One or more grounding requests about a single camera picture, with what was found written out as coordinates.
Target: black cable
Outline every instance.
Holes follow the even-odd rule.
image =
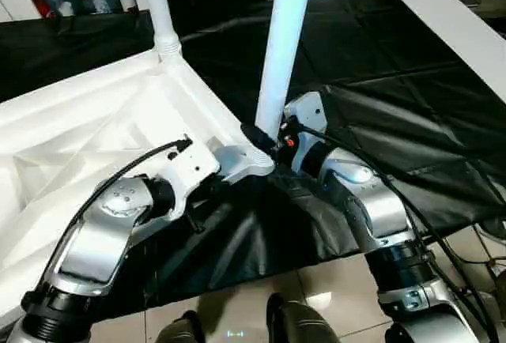
[[[79,210],[74,214],[72,217],[72,220],[67,225],[66,230],[62,234],[62,237],[58,241],[58,244],[56,245],[56,248],[53,250],[53,253],[51,255],[51,258],[46,264],[46,268],[43,271],[43,275],[39,279],[39,283],[37,285],[37,288],[41,287],[43,285],[44,281],[44,275],[49,269],[49,265],[53,262],[55,256],[57,253],[59,253],[63,240],[66,237],[66,235],[69,233],[70,229],[77,223],[80,217],[85,213],[85,211],[98,199],[99,196],[102,195],[113,183],[118,181],[123,175],[125,175],[127,172],[131,171],[133,168],[137,167],[140,163],[143,161],[148,160],[149,158],[157,155],[158,153],[161,153],[163,151],[166,151],[167,149],[176,147],[178,151],[181,153],[183,150],[185,150],[188,146],[192,144],[192,141],[190,138],[188,138],[185,135],[184,140],[176,140],[171,141],[170,143],[160,145],[159,147],[153,148],[149,150],[148,152],[144,153],[143,155],[139,156],[137,159],[131,161],[129,164],[125,165],[123,168],[119,169],[114,175],[112,175],[109,179],[106,179],[103,181],[89,196],[89,198],[81,205]]]
[[[469,312],[476,318],[478,323],[483,327],[485,331],[487,331],[486,323],[481,317],[480,313],[476,309],[476,307],[469,301],[466,295],[453,283],[450,277],[441,269],[441,267],[437,264],[436,260],[431,260],[430,262],[432,269],[437,275],[443,279],[444,283],[450,288],[450,290],[459,298],[460,302],[469,310]]]
[[[455,250],[451,247],[451,245],[448,243],[448,241],[446,242],[446,244],[448,245],[448,248],[450,248],[450,250],[453,253],[453,255],[458,260],[460,260],[461,262],[464,262],[466,264],[482,264],[482,265],[486,265],[486,264],[489,264],[491,262],[496,262],[497,260],[506,260],[506,256],[490,256],[489,260],[482,260],[482,261],[468,260],[468,259],[463,258],[462,256],[460,256],[459,254],[457,254],[457,252],[455,252]]]
[[[337,138],[333,138],[327,134],[323,134],[317,130],[313,130],[312,128],[306,127],[298,122],[296,122],[296,123],[297,123],[297,127],[298,127],[299,131],[307,132],[307,133],[312,134],[312,135],[314,135],[318,138],[321,138],[325,141],[332,142],[337,147],[342,147],[344,149],[347,149],[351,153],[353,153],[356,156],[358,156],[359,158],[361,158],[369,167],[371,167],[376,172],[376,174],[381,178],[383,183],[401,199],[401,201],[408,207],[408,209],[413,211],[413,213],[417,216],[417,218],[420,220],[420,222],[425,226],[425,228],[427,229],[429,234],[432,235],[434,237],[434,239],[438,242],[438,244],[442,248],[443,252],[450,259],[451,264],[455,267],[455,269],[457,270],[457,273],[464,280],[464,282],[466,283],[466,286],[471,291],[473,297],[476,299],[476,303],[477,303],[478,307],[480,308],[480,311],[481,311],[481,313],[483,315],[483,319],[484,319],[484,321],[483,321],[484,324],[482,326],[486,330],[491,343],[499,343],[499,337],[497,335],[495,324],[494,324],[492,318],[490,317],[490,313],[487,311],[482,297],[480,296],[480,294],[478,293],[476,288],[473,286],[473,283],[470,280],[469,276],[467,276],[467,274],[464,272],[459,260],[452,254],[452,252],[448,248],[447,244],[443,241],[443,238],[440,236],[439,232],[432,226],[432,224],[425,217],[425,215],[411,202],[411,200],[408,199],[408,197],[406,197],[400,190],[398,190],[392,184],[392,182],[390,181],[388,176],[385,175],[383,173],[383,171],[375,163],[374,159],[369,157],[369,155],[367,153],[365,153],[364,151],[357,149],[357,148],[353,147],[352,145],[346,144],[345,142],[343,142]],[[412,224],[411,228],[413,229],[414,235],[417,237],[417,239],[423,245],[424,244],[423,239],[421,239],[421,233],[417,227],[416,221],[413,219],[413,217],[410,215],[410,213],[406,213],[406,215],[410,219],[410,223]],[[473,315],[478,313],[478,311],[476,311],[476,309],[472,305],[469,305],[469,306],[471,306],[470,312]]]

